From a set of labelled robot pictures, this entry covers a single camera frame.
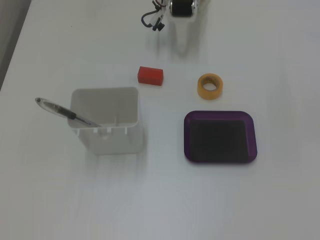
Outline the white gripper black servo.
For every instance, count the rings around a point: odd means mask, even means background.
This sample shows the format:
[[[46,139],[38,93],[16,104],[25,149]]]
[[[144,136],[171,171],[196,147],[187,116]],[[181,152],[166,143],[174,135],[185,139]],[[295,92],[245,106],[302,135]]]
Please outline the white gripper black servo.
[[[197,18],[200,0],[169,0],[166,14],[174,22],[174,49],[182,57],[189,51],[192,22]]]

